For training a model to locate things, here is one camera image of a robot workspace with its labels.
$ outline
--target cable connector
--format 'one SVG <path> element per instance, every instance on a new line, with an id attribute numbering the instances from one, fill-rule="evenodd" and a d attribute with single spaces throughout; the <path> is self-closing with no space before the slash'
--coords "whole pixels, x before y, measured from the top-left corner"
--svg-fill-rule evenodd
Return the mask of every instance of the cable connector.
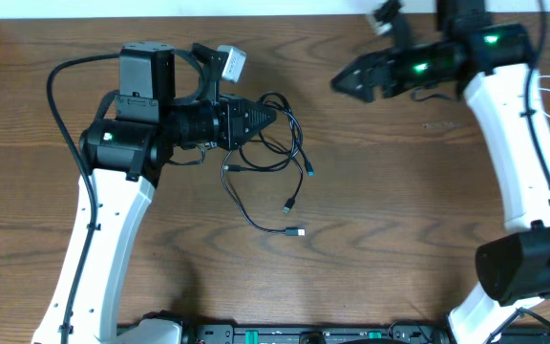
<path id="1" fill-rule="evenodd" d="M 287 214 L 288 212 L 290 212 L 290 210 L 292 210 L 292 207 L 294 206 L 295 203 L 296 203 L 296 200 L 287 199 L 286 205 L 284 205 L 284 214 Z"/>
<path id="2" fill-rule="evenodd" d="M 247 168 L 245 168 L 243 166 L 239 166 L 239 165 L 226 165 L 224 167 L 224 170 L 226 170 L 228 172 L 243 172 L 243 171 L 246 171 Z"/>
<path id="3" fill-rule="evenodd" d="M 313 172 L 313 166 L 311 165 L 310 161 L 305 161 L 305 170 L 310 177 L 313 177 L 313 175 L 315 174 Z"/>
<path id="4" fill-rule="evenodd" d="M 286 228 L 286 236 L 305 236 L 304 228 Z"/>

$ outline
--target green light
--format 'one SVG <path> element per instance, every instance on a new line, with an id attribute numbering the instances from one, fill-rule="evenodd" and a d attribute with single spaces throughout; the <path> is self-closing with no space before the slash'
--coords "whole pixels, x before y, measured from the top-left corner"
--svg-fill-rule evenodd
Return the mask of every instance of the green light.
<path id="1" fill-rule="evenodd" d="M 496 44 L 498 40 L 499 40 L 499 36 L 496 36 L 496 35 L 485 36 L 485 43 L 488 43 L 488 44 Z"/>
<path id="2" fill-rule="evenodd" d="M 415 65 L 415 67 L 413 67 L 413 68 L 415 69 L 416 72 L 422 73 L 422 72 L 428 70 L 428 63 L 418 64 L 418 65 Z"/>

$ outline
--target wooden table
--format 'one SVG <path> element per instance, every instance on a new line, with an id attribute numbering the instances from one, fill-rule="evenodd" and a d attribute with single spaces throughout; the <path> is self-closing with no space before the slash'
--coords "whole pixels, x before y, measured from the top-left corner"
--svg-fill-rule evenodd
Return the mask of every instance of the wooden table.
<path id="1" fill-rule="evenodd" d="M 419 41 L 438 38 L 431 15 L 410 20 Z M 497 20 L 537 26 L 533 14 Z M 463 301 L 476 283 L 476 248 L 505 235 L 485 142 L 464 105 L 408 96 L 367 105 L 330 90 L 357 55 L 391 44 L 362 16 L 0 20 L 0 343 L 30 341 L 74 222 L 78 172 L 46 102 L 47 75 L 62 61 L 134 40 L 246 51 L 241 83 L 223 90 L 287 95 L 316 175 L 289 215 L 282 206 L 294 168 L 232 177 L 256 221 L 306 225 L 307 237 L 295 239 L 245 222 L 220 184 L 222 150 L 202 166 L 165 167 L 135 243 L 120 322 L 166 309 L 240 324 L 375 324 L 438 320 Z M 542 69 L 550 74 L 550 40 Z M 117 73 L 110 61 L 57 78 L 72 137 L 117 87 Z M 177 84 L 179 95 L 196 86 L 181 62 Z M 288 140 L 284 120 L 268 135 Z M 249 152 L 276 159 L 263 147 Z M 550 301 L 537 311 L 550 318 Z"/>

